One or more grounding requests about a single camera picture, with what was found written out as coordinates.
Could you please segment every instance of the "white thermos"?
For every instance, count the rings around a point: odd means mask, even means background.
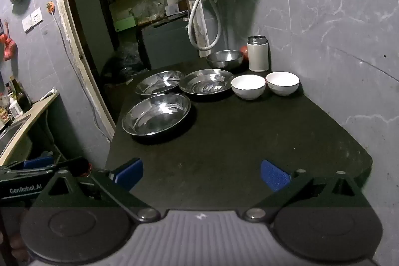
[[[269,69],[269,42],[266,36],[255,35],[248,38],[248,62],[252,71]]]

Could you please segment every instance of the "green box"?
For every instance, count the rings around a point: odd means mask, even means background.
[[[123,20],[114,22],[114,27],[117,32],[126,30],[127,28],[131,28],[133,26],[136,26],[136,21],[134,20],[134,16],[130,16]]]

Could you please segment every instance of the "blue pad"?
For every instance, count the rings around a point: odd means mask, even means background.
[[[289,174],[277,168],[267,160],[262,161],[261,178],[273,192],[277,192],[291,182]]]
[[[54,157],[52,156],[41,157],[31,160],[25,160],[23,162],[23,169],[29,170],[32,168],[42,168],[53,164],[54,164]]]
[[[139,180],[141,180],[143,172],[143,162],[139,159],[115,176],[115,184],[118,184],[125,190],[129,191],[138,183]]]

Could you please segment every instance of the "metal bowl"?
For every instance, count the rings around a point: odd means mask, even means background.
[[[222,69],[203,69],[186,75],[179,83],[185,93],[211,95],[231,88],[232,73]]]
[[[144,98],[172,92],[183,77],[184,74],[180,71],[163,71],[143,79],[137,84],[135,92]]]
[[[123,117],[123,129],[135,136],[149,136],[171,129],[190,111],[190,100],[181,94],[164,93],[145,99]]]
[[[244,60],[241,51],[223,50],[208,54],[206,61],[212,68],[232,70],[239,67]]]

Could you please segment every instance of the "gray ribbed surface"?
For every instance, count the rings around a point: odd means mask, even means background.
[[[45,265],[38,261],[33,266]],[[268,228],[234,211],[170,211],[142,224],[117,253],[95,266],[312,266],[283,249]],[[365,261],[353,266],[372,266]]]

